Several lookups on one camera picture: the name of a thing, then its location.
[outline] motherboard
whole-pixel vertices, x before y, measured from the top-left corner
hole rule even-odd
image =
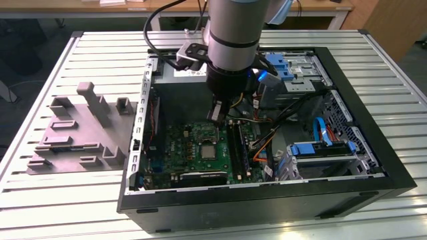
[[[151,161],[153,189],[263,182],[261,167],[249,165],[253,139],[248,122],[168,125],[164,157]]]

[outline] metal case frame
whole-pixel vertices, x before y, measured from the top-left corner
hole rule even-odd
[[[117,212],[127,214],[148,233],[343,217],[376,200],[397,196],[416,187],[329,50],[325,47],[277,47],[261,50],[313,51],[355,119],[353,127],[357,127],[368,142],[385,177],[308,180],[292,184],[268,182],[257,187],[213,187],[199,191],[131,194],[129,176],[137,168],[135,163],[140,160],[140,156],[132,153],[131,146],[129,158],[124,164],[127,167],[123,171]],[[143,142],[141,127],[153,67],[151,61],[155,61],[153,58],[147,59],[132,143],[139,138],[140,143]]]

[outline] blue light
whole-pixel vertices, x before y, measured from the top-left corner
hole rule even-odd
[[[265,70],[260,72],[260,75],[257,77],[259,82],[265,78],[267,74],[268,74],[268,72]]]

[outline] metal slotted table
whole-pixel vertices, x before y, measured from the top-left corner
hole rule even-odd
[[[152,43],[179,48],[180,31],[151,32]],[[200,34],[192,36],[200,41]],[[427,236],[427,98],[369,35],[357,31],[264,31],[261,46],[328,47],[417,187],[344,218],[252,225],[149,236],[116,213],[121,171],[26,175],[54,96],[73,104],[78,82],[93,82],[108,102],[140,95],[148,46],[141,32],[72,37],[0,164],[0,239],[395,239]]]

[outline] green circuit board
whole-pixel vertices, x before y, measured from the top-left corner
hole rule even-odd
[[[249,123],[241,124],[244,140],[255,137]],[[171,187],[171,175],[191,172],[225,172],[227,184],[263,181],[260,167],[251,168],[249,176],[236,179],[229,157],[225,127],[217,129],[211,123],[168,125],[165,133],[165,154],[161,174],[152,176],[156,189]]]

